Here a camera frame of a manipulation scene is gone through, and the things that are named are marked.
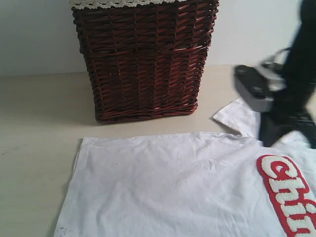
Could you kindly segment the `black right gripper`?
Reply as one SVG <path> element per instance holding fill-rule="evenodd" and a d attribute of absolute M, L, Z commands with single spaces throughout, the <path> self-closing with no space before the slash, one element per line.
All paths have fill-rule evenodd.
<path fill-rule="evenodd" d="M 299 131 L 310 148 L 316 147 L 316 123 L 306 105 L 315 91 L 314 82 L 288 86 L 274 93 L 270 111 L 260 114 L 258 140 L 264 147 L 271 147 L 291 131 Z"/>

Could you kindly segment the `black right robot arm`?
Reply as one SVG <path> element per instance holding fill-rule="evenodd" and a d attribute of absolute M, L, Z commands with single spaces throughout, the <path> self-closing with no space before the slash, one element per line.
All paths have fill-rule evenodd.
<path fill-rule="evenodd" d="M 316 147 L 316 124 L 306 106 L 316 88 L 316 2 L 300 6 L 301 25 L 280 69 L 286 88 L 274 93 L 269 112 L 260 115 L 259 140 L 271 147 L 291 131 L 301 132 Z"/>

